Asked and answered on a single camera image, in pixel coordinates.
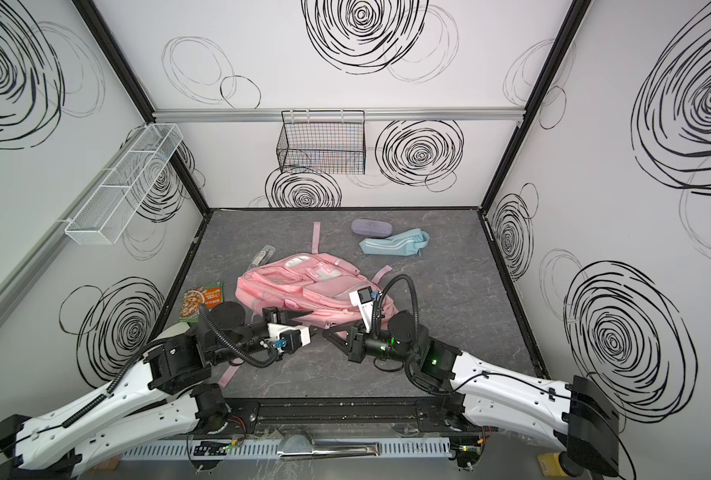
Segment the aluminium wall rail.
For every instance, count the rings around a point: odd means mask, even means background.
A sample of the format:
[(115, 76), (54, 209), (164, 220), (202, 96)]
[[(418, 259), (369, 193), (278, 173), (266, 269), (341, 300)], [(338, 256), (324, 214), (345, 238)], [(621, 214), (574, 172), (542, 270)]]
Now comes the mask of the aluminium wall rail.
[(153, 118), (171, 123), (242, 123), (277, 121), (403, 121), (403, 120), (455, 120), (455, 121), (521, 121), (525, 109), (521, 107), (371, 107), (357, 108), (210, 108), (158, 110)]

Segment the black corner frame post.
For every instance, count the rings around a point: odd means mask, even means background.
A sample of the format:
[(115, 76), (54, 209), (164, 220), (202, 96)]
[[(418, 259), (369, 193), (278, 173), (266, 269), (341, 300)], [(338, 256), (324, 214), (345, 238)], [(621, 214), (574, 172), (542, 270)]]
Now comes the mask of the black corner frame post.
[[(105, 58), (109, 61), (111, 68), (114, 70), (125, 92), (127, 92), (143, 120), (146, 123), (155, 123), (154, 113), (156, 110), (153, 103), (149, 100), (148, 94), (133, 72), (131, 65), (123, 54), (95, 2), (92, 0), (73, 0), (72, 3), (80, 14), (85, 26), (87, 26), (89, 32), (91, 32), (93, 38), (100, 46)], [(197, 210), (201, 213), (201, 216), (210, 217), (212, 213), (211, 208), (209, 208), (201, 192), (201, 188), (196, 185), (195, 179), (187, 168), (183, 156), (179, 153), (175, 153), (171, 164), (173, 164), (179, 180), (181, 180), (191, 200), (195, 203)]]
[(575, 40), (575, 36), (581, 27), (581, 22), (585, 19), (585, 14), (587, 14), (587, 10), (589, 10), (590, 7), (591, 0), (575, 0), (571, 2), (565, 20), (563, 20), (563, 24), (561, 24), (561, 28), (559, 28), (559, 33), (553, 42), (553, 46), (551, 46), (551, 50), (549, 50), (549, 55), (543, 64), (543, 68), (541, 68), (541, 72), (539, 72), (539, 76), (537, 76), (535, 86), (533, 86), (531, 95), (525, 104), (523, 121), (515, 128), (507, 144), (507, 148), (505, 148), (505, 153), (499, 162), (499, 166), (497, 166), (497, 170), (495, 170), (493, 180), (491, 180), (491, 184), (489, 184), (489, 188), (487, 188), (483, 202), (481, 202), (481, 207), (479, 208), (481, 214), (488, 214), (489, 210), (493, 207), (497, 192), (499, 192), (501, 186), (503, 186), (503, 182), (505, 182), (505, 178), (511, 166), (513, 166), (513, 162), (515, 162), (515, 158), (519, 150), (521, 150), (521, 146), (523, 142), (525, 142), (529, 130), (531, 130), (531, 124), (533, 124), (535, 118), (537, 118), (539, 108), (541, 108), (543, 100), (547, 97), (547, 92), (549, 92), (553, 80), (557, 78), (559, 68), (563, 65), (563, 60), (565, 60), (565, 56), (571, 47), (571, 42)]

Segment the pink student backpack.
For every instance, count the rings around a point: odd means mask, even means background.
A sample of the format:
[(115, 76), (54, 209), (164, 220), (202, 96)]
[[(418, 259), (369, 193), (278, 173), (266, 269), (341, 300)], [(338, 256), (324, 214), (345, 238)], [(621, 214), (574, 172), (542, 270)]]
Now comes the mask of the pink student backpack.
[(371, 286), (381, 292), (377, 284), (391, 271), (387, 266), (374, 278), (361, 275), (355, 265), (342, 258), (320, 251), (321, 224), (313, 228), (312, 248), (309, 253), (299, 253), (247, 271), (238, 279), (236, 297), (255, 314), (264, 308), (313, 310), (331, 321), (329, 329), (355, 322), (363, 326), (361, 314), (351, 304), (349, 293)]

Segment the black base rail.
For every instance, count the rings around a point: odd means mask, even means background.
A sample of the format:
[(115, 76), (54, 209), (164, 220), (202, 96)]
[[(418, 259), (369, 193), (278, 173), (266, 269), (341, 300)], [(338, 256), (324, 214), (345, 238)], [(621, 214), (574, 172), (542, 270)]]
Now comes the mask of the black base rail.
[(439, 397), (229, 398), (232, 413), (254, 434), (270, 426), (407, 425), (421, 433), (475, 435), (485, 427)]

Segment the black corner frame post left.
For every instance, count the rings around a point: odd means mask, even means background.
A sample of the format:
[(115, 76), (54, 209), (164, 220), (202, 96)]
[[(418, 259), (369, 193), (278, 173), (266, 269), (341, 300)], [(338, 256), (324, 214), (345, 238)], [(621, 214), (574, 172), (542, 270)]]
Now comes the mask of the black corner frame post left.
[[(100, 46), (105, 58), (109, 61), (111, 68), (114, 70), (125, 92), (127, 92), (143, 120), (146, 123), (155, 123), (154, 113), (156, 110), (153, 103), (149, 100), (148, 94), (133, 72), (131, 65), (123, 54), (95, 2), (92, 0), (73, 0), (72, 3), (80, 14), (85, 26), (87, 26), (89, 32), (91, 32), (93, 38)], [(181, 180), (191, 200), (195, 203), (197, 210), (201, 213), (201, 216), (210, 217), (212, 213), (211, 208), (209, 208), (201, 192), (201, 188), (196, 185), (195, 179), (187, 168), (183, 156), (179, 153), (175, 153), (171, 164), (173, 164), (179, 180)]]

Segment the purple glasses case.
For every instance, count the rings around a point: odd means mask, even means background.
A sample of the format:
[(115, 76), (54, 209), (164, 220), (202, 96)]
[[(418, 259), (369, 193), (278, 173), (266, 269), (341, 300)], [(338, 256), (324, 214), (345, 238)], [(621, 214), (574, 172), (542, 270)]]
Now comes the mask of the purple glasses case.
[(381, 220), (357, 218), (351, 224), (353, 234), (369, 238), (387, 238), (393, 235), (393, 225)]

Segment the yellow black button box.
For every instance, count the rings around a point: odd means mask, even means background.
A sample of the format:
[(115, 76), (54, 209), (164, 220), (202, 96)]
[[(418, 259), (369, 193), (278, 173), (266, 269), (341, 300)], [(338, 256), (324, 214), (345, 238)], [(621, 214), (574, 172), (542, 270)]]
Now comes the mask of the yellow black button box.
[(545, 478), (567, 478), (567, 472), (561, 466), (561, 454), (559, 452), (541, 454), (537, 456), (537, 463), (539, 463), (541, 474)]

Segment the green snack packet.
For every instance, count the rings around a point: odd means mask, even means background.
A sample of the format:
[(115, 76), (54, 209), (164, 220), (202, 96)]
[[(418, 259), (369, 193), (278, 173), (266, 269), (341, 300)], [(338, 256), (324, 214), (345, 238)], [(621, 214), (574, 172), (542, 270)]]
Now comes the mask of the green snack packet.
[(223, 282), (214, 282), (205, 286), (189, 289), (184, 294), (179, 320), (186, 323), (197, 322), (202, 305), (212, 309), (223, 301)]

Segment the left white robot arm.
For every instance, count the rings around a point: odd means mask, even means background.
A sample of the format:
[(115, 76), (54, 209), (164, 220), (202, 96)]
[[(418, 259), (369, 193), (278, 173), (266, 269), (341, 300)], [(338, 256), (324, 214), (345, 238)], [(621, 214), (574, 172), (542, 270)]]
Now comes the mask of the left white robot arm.
[(150, 441), (244, 429), (222, 386), (211, 382), (213, 368), (274, 365), (319, 332), (308, 315), (267, 308), (247, 323), (237, 302), (201, 305), (185, 332), (149, 342), (94, 391), (41, 416), (2, 420), (0, 479), (72, 479)]

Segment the clear plastic pencil case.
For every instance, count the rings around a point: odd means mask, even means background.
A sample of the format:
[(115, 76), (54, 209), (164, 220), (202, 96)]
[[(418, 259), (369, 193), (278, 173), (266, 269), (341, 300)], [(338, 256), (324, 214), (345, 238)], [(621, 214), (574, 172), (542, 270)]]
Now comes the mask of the clear plastic pencil case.
[(270, 262), (276, 252), (273, 245), (265, 245), (252, 259), (248, 271), (264, 266)]

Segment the light blue pouch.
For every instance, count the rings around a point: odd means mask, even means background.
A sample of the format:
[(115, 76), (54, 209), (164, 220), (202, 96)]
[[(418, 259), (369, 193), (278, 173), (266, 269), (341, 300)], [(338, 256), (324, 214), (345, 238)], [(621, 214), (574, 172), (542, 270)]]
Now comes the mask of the light blue pouch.
[(365, 238), (359, 242), (363, 254), (381, 256), (414, 256), (429, 245), (431, 236), (419, 229), (411, 229), (387, 238)]

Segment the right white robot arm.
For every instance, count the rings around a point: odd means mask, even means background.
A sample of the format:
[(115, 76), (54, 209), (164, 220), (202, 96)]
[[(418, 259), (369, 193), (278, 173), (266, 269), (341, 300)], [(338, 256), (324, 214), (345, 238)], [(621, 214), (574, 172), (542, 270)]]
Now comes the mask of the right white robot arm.
[(571, 467), (621, 476), (619, 458), (629, 453), (619, 432), (621, 416), (589, 379), (519, 374), (429, 335), (419, 320), (415, 283), (405, 274), (379, 291), (361, 288), (352, 298), (361, 319), (324, 333), (349, 361), (389, 361), (469, 426), (529, 436), (561, 449)]

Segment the black corner frame post right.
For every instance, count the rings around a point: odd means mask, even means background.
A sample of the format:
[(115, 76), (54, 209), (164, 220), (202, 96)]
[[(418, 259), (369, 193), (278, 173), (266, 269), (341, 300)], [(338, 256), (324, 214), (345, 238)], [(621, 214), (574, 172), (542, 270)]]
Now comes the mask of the black corner frame post right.
[(505, 182), (505, 178), (511, 166), (513, 166), (513, 162), (515, 162), (515, 158), (519, 150), (521, 150), (521, 146), (523, 142), (525, 142), (529, 130), (531, 130), (531, 124), (533, 124), (535, 118), (537, 118), (539, 108), (541, 108), (543, 100), (547, 97), (547, 92), (549, 92), (553, 80), (557, 78), (559, 68), (563, 65), (563, 60), (565, 60), (565, 56), (571, 47), (571, 42), (575, 40), (575, 36), (581, 27), (581, 22), (585, 19), (585, 14), (587, 14), (587, 10), (589, 10), (590, 7), (591, 0), (575, 0), (571, 2), (565, 20), (563, 20), (563, 24), (561, 24), (561, 28), (559, 28), (559, 33), (553, 42), (553, 46), (551, 46), (551, 50), (549, 50), (549, 55), (543, 64), (543, 68), (541, 68), (541, 72), (539, 72), (539, 76), (537, 76), (535, 86), (533, 86), (531, 95), (525, 104), (523, 121), (515, 128), (507, 144), (507, 148), (505, 148), (505, 153), (499, 162), (499, 166), (497, 166), (497, 170), (495, 170), (493, 180), (491, 180), (491, 184), (489, 184), (489, 188), (487, 188), (483, 202), (481, 202), (481, 207), (479, 208), (481, 214), (488, 214), (489, 210), (493, 207), (497, 192), (499, 192), (501, 186), (503, 186), (503, 182)]

